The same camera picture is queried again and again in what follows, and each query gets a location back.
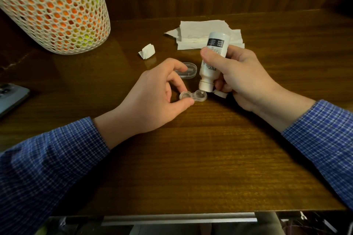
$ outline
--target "white plastic bottle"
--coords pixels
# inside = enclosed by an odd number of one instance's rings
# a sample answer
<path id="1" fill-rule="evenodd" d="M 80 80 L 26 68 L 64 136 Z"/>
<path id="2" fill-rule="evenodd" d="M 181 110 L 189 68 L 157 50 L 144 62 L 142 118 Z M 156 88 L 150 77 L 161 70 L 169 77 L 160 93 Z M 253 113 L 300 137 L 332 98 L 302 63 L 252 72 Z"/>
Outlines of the white plastic bottle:
<path id="1" fill-rule="evenodd" d="M 222 57 L 227 54 L 230 36 L 221 32 L 210 33 L 207 41 L 207 47 L 217 52 Z M 200 76 L 201 80 L 199 83 L 199 89 L 212 92 L 214 86 L 214 80 L 220 76 L 220 71 L 211 65 L 206 64 L 204 61 L 201 63 Z"/>

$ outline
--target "plaid sleeve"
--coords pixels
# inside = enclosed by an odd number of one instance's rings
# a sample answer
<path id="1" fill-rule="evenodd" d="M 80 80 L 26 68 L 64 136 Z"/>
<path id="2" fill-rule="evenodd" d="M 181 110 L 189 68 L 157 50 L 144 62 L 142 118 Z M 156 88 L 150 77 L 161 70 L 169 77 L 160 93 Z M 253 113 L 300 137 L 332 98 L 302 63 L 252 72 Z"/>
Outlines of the plaid sleeve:
<path id="1" fill-rule="evenodd" d="M 34 234 L 69 188 L 109 153 L 88 117 L 0 154 L 0 234 Z"/>
<path id="2" fill-rule="evenodd" d="M 282 135 L 353 210 L 353 113 L 320 100 Z"/>

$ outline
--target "perforated basket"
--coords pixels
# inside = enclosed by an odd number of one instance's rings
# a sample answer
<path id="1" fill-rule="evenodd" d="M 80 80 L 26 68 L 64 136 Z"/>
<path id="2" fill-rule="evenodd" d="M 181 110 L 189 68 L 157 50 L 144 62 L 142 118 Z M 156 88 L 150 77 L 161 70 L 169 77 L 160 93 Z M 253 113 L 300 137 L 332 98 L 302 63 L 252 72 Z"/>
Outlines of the perforated basket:
<path id="1" fill-rule="evenodd" d="M 91 50 L 110 33 L 105 0 L 0 0 L 0 8 L 41 46 L 58 54 Z"/>

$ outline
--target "brown wooden desktop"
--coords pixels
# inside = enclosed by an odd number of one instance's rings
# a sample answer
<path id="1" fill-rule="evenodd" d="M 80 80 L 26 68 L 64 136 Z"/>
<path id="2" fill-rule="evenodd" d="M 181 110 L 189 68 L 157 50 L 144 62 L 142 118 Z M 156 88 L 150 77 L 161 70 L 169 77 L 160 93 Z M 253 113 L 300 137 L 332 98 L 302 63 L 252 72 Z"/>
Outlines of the brown wooden desktop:
<path id="1" fill-rule="evenodd" d="M 108 40 L 80 55 L 40 47 L 0 74 L 32 90 L 0 121 L 3 151 L 31 136 L 119 105 L 139 75 L 166 58 L 200 67 L 199 50 L 163 35 L 180 20 L 224 19 L 285 88 L 353 109 L 353 20 L 323 10 L 112 22 Z M 138 55 L 155 46 L 148 60 Z M 198 89 L 199 76 L 185 80 Z M 173 93 L 177 100 L 179 93 Z M 54 215 L 153 215 L 341 210 L 313 165 L 233 98 L 209 94 L 172 122 L 119 145 L 78 182 Z"/>

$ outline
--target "smartphone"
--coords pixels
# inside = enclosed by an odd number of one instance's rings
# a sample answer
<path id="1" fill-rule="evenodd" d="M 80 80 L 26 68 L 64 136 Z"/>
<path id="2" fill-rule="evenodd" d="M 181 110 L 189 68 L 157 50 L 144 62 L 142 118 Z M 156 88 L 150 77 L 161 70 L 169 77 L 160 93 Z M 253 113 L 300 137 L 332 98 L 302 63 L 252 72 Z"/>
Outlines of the smartphone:
<path id="1" fill-rule="evenodd" d="M 29 89 L 13 84 L 0 86 L 0 118 L 29 97 Z"/>

